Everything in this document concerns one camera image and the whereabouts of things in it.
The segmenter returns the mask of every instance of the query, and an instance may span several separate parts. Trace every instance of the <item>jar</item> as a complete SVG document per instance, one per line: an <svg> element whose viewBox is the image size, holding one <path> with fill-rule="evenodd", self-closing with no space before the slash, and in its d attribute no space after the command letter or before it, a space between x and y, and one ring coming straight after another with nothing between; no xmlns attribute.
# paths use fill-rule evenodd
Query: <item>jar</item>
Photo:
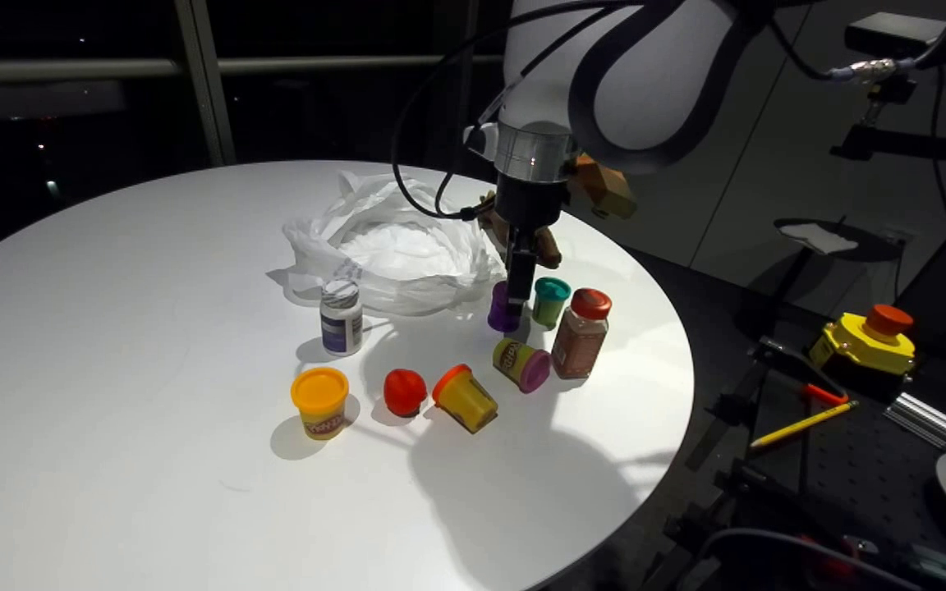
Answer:
<svg viewBox="0 0 946 591"><path fill-rule="evenodd" d="M327 283L318 296L318 327L324 350L359 350L360 347L360 293L354 283Z"/></svg>
<svg viewBox="0 0 946 591"><path fill-rule="evenodd" d="M587 378L608 333L609 298L602 290L579 290L552 342L552 366L566 379Z"/></svg>

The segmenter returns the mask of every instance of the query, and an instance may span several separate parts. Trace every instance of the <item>white round table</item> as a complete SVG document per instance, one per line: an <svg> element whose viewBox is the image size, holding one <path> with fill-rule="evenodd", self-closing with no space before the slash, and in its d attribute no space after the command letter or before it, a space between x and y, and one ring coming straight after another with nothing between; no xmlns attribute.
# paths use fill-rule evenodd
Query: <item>white round table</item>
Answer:
<svg viewBox="0 0 946 591"><path fill-rule="evenodd" d="M490 363L485 296L375 321L359 355L266 277L290 215L379 164L246 164L75 204L0 242L0 591L528 588L653 491L693 411L687 331L609 239L556 222L571 286L609 293L594 373L520 394ZM456 179L449 199L485 184ZM499 400L468 435L396 419L390 366L467 362ZM290 383L330 363L351 428L312 443Z"/></svg>

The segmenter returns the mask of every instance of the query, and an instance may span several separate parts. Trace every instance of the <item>yellow lid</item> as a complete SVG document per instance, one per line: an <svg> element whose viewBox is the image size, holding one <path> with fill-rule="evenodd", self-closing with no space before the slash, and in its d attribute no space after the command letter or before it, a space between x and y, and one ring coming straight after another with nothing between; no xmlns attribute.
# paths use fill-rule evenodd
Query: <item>yellow lid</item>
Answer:
<svg viewBox="0 0 946 591"><path fill-rule="evenodd" d="M845 312L838 321L825 327L825 333L845 359L863 366L878 366L885 373L914 370L914 342L904 331L896 333L869 331L867 314Z"/></svg>
<svg viewBox="0 0 946 591"><path fill-rule="evenodd" d="M294 378L294 383L290 387L290 400L301 411L301 412L337 412L347 394L347 379L341 370L335 366L312 366L301 370Z"/></svg>

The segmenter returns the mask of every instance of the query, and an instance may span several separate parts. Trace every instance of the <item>small can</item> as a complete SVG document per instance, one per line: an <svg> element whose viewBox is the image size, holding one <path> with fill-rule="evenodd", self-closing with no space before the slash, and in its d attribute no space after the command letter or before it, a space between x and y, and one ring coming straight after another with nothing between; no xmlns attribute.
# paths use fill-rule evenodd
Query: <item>small can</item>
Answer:
<svg viewBox="0 0 946 591"><path fill-rule="evenodd" d="M485 314L485 324L501 333L520 327L520 314L510 309L510 283L492 286L492 309Z"/></svg>
<svg viewBox="0 0 946 591"><path fill-rule="evenodd" d="M533 321L556 327L571 290L562 278L543 277L536 283Z"/></svg>
<svg viewBox="0 0 946 591"><path fill-rule="evenodd" d="M354 283L327 283L318 296L318 327L324 350L359 350L360 347L360 293Z"/></svg>
<svg viewBox="0 0 946 591"><path fill-rule="evenodd" d="M522 394L533 394L547 378L547 350L515 337L501 337L492 362Z"/></svg>
<svg viewBox="0 0 946 591"><path fill-rule="evenodd" d="M483 430L499 412L494 396L483 389L468 363L454 363L449 370L444 370L432 383L432 400L468 432Z"/></svg>
<svg viewBox="0 0 946 591"><path fill-rule="evenodd" d="M608 333L609 298L602 290L579 290L566 309L557 337L552 342L552 366L566 379L580 379L594 370Z"/></svg>
<svg viewBox="0 0 946 591"><path fill-rule="evenodd" d="M327 439L344 428L347 379L341 370L335 366L301 370L291 379L290 396L301 412L306 432L312 439Z"/></svg>

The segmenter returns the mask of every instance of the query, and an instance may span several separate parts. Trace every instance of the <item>green lid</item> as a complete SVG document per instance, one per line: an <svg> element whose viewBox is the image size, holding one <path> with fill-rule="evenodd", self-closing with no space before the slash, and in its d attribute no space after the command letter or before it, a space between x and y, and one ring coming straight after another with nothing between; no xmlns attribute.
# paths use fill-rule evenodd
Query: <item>green lid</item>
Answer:
<svg viewBox="0 0 946 591"><path fill-rule="evenodd" d="M566 298L571 296L571 286L562 283L562 278L556 278L556 277L543 277L543 278L536 283L536 296L539 296L539 298L566 301Z"/></svg>

